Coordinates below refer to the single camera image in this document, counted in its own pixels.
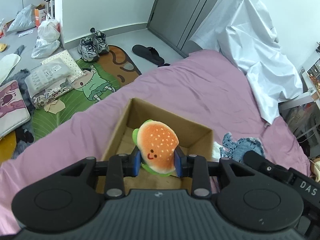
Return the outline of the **burger plush toy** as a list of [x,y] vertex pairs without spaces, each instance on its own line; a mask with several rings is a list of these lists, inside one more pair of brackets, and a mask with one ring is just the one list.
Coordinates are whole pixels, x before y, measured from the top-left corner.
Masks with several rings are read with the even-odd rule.
[[174,150],[179,145],[176,133],[166,124],[147,120],[132,132],[140,150],[142,168],[151,174],[168,177],[175,171]]

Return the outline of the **white desk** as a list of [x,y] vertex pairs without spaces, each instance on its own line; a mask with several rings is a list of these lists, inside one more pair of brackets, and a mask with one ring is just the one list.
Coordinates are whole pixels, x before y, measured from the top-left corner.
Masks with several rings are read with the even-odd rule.
[[300,77],[303,93],[279,105],[281,115],[298,138],[315,135],[319,127],[319,55],[303,64]]

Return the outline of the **pink bed sheet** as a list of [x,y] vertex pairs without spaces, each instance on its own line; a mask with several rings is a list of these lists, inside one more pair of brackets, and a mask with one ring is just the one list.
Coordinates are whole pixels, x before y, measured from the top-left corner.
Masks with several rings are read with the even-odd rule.
[[258,138],[267,159],[310,175],[310,163],[283,118],[267,125],[245,75],[213,50],[190,54],[168,67],[145,73],[83,112],[75,113],[16,159],[1,164],[1,234],[20,228],[11,211],[22,188],[87,156],[101,158],[131,98],[209,127],[214,140]]

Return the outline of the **green cartoon floor mat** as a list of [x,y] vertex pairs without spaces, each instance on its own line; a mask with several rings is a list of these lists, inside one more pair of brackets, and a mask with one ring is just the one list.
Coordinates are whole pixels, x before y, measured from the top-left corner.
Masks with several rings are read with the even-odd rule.
[[123,49],[118,46],[109,46],[109,49],[109,53],[101,55],[97,62],[79,59],[76,63],[84,76],[72,83],[73,89],[34,111],[35,140],[45,137],[75,113],[88,109],[141,75]]

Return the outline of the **packaged bedding stack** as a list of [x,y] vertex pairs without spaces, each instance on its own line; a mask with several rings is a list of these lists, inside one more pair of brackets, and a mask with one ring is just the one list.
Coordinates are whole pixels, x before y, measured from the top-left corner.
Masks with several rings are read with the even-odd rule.
[[83,76],[83,70],[70,53],[64,50],[43,60],[24,81],[31,103],[40,109],[70,92],[73,82]]

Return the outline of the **black slipper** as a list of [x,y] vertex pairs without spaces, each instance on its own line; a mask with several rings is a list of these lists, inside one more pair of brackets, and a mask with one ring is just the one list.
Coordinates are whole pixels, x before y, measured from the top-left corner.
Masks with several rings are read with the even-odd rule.
[[137,44],[132,47],[132,52],[137,56],[156,64],[157,66],[165,64],[164,59],[160,57],[158,51],[153,47],[145,47]]

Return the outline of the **pink camo cushion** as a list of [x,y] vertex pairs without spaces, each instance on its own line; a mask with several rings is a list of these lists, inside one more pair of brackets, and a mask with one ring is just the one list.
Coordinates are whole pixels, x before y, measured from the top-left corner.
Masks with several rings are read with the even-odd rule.
[[30,114],[20,92],[18,82],[12,80],[1,86],[1,138],[30,120]]

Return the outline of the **grey sneaker right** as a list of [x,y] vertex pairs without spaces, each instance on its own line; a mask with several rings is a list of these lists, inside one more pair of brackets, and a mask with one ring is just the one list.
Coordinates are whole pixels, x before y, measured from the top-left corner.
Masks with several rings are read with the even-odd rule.
[[96,31],[94,33],[93,43],[96,47],[98,54],[109,53],[109,47],[106,42],[106,34],[101,31]]

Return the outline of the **clear plastic bag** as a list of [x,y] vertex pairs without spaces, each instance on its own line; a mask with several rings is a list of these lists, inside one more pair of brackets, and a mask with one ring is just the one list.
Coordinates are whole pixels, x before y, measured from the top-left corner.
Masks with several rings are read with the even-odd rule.
[[32,59],[44,59],[52,55],[60,46],[60,41],[48,42],[39,36],[31,53]]

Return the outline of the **white cover sheet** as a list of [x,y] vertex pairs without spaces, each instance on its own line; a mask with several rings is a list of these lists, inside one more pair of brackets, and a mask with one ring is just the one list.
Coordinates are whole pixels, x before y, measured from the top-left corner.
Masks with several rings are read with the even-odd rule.
[[202,49],[220,52],[245,74],[260,116],[269,124],[279,116],[279,103],[303,92],[260,0],[217,0],[190,39]]

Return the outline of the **white red plastic bag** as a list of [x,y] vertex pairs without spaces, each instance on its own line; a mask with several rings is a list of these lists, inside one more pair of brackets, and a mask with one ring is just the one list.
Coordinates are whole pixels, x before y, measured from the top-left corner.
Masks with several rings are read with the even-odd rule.
[[42,21],[37,29],[38,37],[47,42],[54,42],[60,37],[60,24],[56,19]]

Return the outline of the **white insole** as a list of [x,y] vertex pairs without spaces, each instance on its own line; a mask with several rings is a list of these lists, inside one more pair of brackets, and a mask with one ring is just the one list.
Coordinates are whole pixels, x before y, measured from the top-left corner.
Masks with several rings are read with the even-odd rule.
[[0,83],[9,75],[11,70],[20,62],[21,57],[17,54],[9,54],[0,60]]

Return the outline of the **grey wardrobe door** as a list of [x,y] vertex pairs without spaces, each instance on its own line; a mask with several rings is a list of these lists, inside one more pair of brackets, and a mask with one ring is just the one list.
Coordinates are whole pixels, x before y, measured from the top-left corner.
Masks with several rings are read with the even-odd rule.
[[147,28],[181,56],[200,50],[190,40],[217,0],[155,0]]

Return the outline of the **orange cardboard box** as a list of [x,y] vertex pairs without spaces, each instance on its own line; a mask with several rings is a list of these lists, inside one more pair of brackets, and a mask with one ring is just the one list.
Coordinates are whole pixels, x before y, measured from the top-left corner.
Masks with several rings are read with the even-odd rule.
[[45,4],[40,4],[34,9],[35,14],[35,24],[38,28],[40,24],[46,20],[47,8]]

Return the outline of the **grey plastic bag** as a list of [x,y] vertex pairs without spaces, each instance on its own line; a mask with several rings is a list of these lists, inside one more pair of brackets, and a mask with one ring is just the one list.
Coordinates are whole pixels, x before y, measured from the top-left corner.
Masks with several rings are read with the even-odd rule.
[[36,27],[35,5],[30,4],[23,8],[17,15],[11,25],[8,27],[9,33],[25,31]]

